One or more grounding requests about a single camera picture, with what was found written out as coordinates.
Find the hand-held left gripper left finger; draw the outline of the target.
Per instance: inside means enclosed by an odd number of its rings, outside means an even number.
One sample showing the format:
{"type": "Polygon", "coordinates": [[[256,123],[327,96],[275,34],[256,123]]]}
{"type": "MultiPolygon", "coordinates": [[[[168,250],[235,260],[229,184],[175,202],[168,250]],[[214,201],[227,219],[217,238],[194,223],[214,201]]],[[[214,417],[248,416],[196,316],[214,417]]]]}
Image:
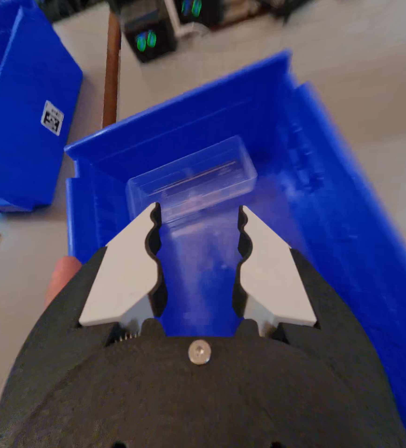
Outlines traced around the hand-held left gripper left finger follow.
{"type": "Polygon", "coordinates": [[[126,332],[141,332],[145,320],[162,316],[168,292],[157,257],[161,224],[161,205],[152,203],[106,244],[81,326],[118,323],[126,332]]]}

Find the person's left hand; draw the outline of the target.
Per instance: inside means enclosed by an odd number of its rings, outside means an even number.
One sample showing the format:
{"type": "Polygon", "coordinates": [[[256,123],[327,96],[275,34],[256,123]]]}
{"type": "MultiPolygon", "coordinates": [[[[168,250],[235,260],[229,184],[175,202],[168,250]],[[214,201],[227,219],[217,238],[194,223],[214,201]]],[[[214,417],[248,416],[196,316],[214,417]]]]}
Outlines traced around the person's left hand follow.
{"type": "Polygon", "coordinates": [[[66,284],[80,270],[81,262],[73,256],[64,256],[56,264],[44,299],[44,309],[54,300],[66,284]]]}

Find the clear plastic drawer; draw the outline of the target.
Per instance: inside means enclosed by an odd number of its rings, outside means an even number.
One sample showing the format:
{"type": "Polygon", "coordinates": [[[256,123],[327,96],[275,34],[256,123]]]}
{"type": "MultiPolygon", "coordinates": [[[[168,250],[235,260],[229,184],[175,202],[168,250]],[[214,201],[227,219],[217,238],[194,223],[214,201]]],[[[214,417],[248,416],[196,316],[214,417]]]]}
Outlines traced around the clear plastic drawer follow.
{"type": "Polygon", "coordinates": [[[129,217],[159,203],[163,223],[250,193],[257,171],[239,136],[174,160],[128,180],[129,217]]]}

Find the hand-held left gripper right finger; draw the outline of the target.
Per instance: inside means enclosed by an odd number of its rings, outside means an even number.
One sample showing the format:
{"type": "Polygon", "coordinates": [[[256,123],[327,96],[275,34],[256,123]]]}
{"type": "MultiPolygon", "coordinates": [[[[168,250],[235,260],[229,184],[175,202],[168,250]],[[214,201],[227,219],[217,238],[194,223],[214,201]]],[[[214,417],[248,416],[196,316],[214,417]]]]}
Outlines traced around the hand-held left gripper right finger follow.
{"type": "Polygon", "coordinates": [[[247,206],[239,207],[238,230],[236,315],[255,321],[260,336],[270,336],[284,323],[314,327],[317,317],[288,243],[247,206]]]}

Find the black device with green lights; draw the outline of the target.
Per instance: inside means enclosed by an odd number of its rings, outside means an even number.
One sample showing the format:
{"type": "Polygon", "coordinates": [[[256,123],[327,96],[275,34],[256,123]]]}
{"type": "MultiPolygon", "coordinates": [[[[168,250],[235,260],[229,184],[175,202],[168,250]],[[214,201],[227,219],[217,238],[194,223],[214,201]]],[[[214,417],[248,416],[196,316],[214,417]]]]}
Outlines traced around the black device with green lights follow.
{"type": "Polygon", "coordinates": [[[126,20],[122,31],[137,60],[143,64],[177,49],[170,19],[159,17],[156,11],[126,20]]]}
{"type": "Polygon", "coordinates": [[[223,18],[223,5],[219,0],[175,0],[181,23],[197,22],[212,27],[223,18]]]}

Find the blue plastic bin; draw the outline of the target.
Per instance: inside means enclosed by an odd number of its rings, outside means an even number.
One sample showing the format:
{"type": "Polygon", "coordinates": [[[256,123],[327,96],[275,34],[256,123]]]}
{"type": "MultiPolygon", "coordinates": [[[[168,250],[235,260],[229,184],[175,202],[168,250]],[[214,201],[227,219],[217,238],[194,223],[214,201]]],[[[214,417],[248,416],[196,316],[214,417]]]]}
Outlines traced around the blue plastic bin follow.
{"type": "Polygon", "coordinates": [[[85,263],[134,218],[131,178],[238,137],[253,191],[161,230],[168,336],[231,336],[245,205],[301,252],[376,348],[406,428],[406,245],[312,87],[284,50],[106,127],[65,153],[70,254],[85,263]]]}

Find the blue box with white label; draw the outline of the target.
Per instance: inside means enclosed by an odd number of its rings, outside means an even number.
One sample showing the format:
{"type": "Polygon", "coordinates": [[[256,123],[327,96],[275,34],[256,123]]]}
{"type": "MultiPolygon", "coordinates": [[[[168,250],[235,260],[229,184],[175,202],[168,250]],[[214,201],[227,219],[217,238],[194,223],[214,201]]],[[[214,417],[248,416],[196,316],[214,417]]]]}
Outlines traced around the blue box with white label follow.
{"type": "Polygon", "coordinates": [[[52,203],[82,80],[35,1],[0,1],[0,213],[52,203]]]}

